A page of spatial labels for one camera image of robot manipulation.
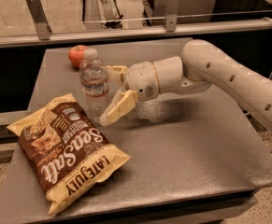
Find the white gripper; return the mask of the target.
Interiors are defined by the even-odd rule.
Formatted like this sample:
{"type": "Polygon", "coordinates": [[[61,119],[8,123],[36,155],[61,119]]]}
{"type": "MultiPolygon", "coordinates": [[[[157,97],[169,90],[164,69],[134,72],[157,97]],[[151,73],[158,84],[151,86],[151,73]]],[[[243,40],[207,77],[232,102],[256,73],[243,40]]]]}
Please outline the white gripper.
{"type": "Polygon", "coordinates": [[[159,95],[158,77],[151,62],[137,63],[129,68],[125,65],[107,66],[108,79],[118,85],[124,84],[128,91],[118,89],[103,114],[99,124],[109,126],[136,107],[138,100],[145,102],[159,95]]]}

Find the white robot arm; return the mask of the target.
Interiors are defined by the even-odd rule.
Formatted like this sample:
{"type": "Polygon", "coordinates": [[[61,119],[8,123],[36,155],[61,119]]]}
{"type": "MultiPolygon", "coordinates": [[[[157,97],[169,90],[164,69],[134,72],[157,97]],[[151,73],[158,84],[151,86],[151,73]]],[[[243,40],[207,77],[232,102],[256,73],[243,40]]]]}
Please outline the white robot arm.
{"type": "Polygon", "coordinates": [[[179,56],[130,67],[110,66],[107,70],[120,89],[99,117],[103,126],[128,114],[138,102],[167,92],[205,91],[214,84],[272,132],[272,80],[238,63],[205,40],[187,42],[179,56]]]}

